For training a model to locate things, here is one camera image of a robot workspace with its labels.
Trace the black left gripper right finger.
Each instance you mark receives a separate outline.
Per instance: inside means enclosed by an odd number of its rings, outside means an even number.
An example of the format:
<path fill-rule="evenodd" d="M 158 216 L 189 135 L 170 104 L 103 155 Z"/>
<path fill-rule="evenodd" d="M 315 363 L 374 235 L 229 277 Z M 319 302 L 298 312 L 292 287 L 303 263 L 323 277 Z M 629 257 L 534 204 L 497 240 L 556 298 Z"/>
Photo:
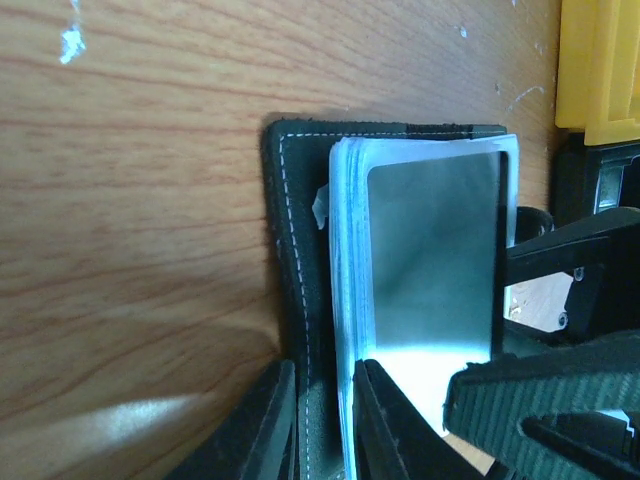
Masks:
<path fill-rule="evenodd" d="M 481 474 L 420 415 L 384 368 L 359 360 L 354 375 L 359 479 L 493 479 Z"/>

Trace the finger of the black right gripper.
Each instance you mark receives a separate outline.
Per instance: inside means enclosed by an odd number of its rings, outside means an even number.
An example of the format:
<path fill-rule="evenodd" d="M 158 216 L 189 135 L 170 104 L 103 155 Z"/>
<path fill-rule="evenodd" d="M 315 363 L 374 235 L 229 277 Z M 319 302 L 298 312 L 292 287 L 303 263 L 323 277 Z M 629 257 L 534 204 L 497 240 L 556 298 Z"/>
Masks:
<path fill-rule="evenodd" d="M 493 457 L 500 479 L 636 479 L 639 337 L 471 364 L 449 383 L 447 430 Z"/>
<path fill-rule="evenodd" d="M 536 334 L 546 345 L 577 345 L 639 328 L 639 210 L 618 207 L 506 250 L 505 284 L 565 273 L 573 277 L 564 328 Z"/>

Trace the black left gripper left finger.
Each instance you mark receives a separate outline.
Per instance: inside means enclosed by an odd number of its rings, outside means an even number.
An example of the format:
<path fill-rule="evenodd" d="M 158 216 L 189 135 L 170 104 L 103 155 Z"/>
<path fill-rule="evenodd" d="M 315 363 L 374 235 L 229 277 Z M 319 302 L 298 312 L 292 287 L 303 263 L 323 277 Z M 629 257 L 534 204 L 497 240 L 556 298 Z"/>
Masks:
<path fill-rule="evenodd" d="M 271 363 L 216 431 L 169 479 L 292 479 L 297 440 L 295 365 Z"/>

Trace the black VIP card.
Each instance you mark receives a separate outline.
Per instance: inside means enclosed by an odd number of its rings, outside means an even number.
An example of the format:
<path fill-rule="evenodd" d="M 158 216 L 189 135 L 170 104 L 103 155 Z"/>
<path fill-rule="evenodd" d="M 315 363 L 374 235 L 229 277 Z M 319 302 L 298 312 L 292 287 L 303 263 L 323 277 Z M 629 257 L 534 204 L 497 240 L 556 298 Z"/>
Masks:
<path fill-rule="evenodd" d="M 376 357 L 489 358 L 503 165 L 482 153 L 369 172 Z"/>

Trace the black leather card holder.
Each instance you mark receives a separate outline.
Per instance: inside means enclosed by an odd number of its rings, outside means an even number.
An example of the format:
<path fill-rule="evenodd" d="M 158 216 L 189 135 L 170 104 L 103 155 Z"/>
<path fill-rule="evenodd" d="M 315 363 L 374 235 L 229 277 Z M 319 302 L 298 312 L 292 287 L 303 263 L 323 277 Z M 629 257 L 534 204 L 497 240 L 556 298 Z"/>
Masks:
<path fill-rule="evenodd" d="M 355 366 L 377 361 L 438 443 L 450 378 L 499 352 L 519 140 L 498 125 L 282 119 L 265 192 L 296 365 L 300 479 L 355 479 Z"/>

